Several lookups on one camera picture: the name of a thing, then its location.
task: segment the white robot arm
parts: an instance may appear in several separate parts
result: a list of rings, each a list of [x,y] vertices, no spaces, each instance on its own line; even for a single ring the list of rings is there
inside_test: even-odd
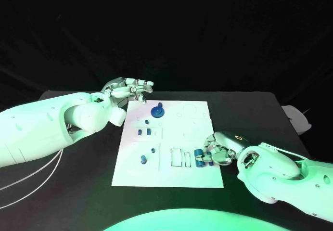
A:
[[[39,159],[98,132],[108,121],[121,126],[128,100],[145,104],[153,82],[117,78],[101,92],[75,93],[10,108],[0,113],[0,167]]]
[[[285,201],[308,215],[333,222],[333,164],[308,160],[266,143],[252,146],[242,136],[225,131],[207,137],[204,152],[210,143],[215,153],[196,156],[197,161],[228,165],[236,159],[238,178],[261,201]],[[302,160],[294,162],[282,153]]]

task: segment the paper sheet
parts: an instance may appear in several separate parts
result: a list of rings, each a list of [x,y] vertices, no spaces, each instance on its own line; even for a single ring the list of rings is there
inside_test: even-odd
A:
[[[164,115],[154,118],[150,111],[158,102]],[[209,166],[206,163],[204,167],[196,167],[194,163],[194,150],[203,148],[204,139],[212,133],[206,102],[147,101],[145,105],[129,102],[111,185],[223,188],[219,165]],[[181,162],[177,167],[171,166],[171,149],[180,149],[180,157],[177,155],[174,159],[177,163]],[[189,153],[190,167],[184,153]]]

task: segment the black backdrop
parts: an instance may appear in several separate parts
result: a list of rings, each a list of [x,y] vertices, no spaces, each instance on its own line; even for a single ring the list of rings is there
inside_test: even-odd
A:
[[[13,0],[1,2],[0,18],[0,109],[46,90],[99,90],[122,76],[154,81],[155,90],[269,91],[281,104],[311,108],[323,118],[328,0]]]

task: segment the table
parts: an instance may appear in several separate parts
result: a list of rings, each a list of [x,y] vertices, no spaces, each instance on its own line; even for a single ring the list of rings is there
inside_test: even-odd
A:
[[[47,91],[40,99],[73,92]],[[253,144],[266,142],[308,157],[274,94],[268,92],[154,92],[147,100],[207,101],[213,130],[235,131]],[[122,127],[106,127],[63,150],[57,169],[29,198],[0,210],[1,230],[99,231],[155,210],[203,208],[262,219],[291,230],[331,228],[285,202],[259,201],[238,180],[236,164],[220,167],[223,189],[111,187]],[[53,155],[0,170],[1,185],[31,173]],[[24,196],[46,179],[55,163],[0,192],[1,205]]]

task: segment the robotic hand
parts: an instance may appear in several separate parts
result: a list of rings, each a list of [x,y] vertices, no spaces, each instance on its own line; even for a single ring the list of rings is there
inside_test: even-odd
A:
[[[0,167],[39,159],[98,132],[108,121],[121,126],[131,100],[145,104],[150,81],[117,78],[101,92],[73,93],[10,108],[0,113]]]
[[[229,165],[236,160],[238,178],[261,201],[285,201],[308,215],[333,222],[333,164],[308,160],[266,143],[252,146],[226,131],[206,138],[203,152],[212,143],[216,153],[196,156],[197,161]],[[302,160],[294,162],[282,153]]]

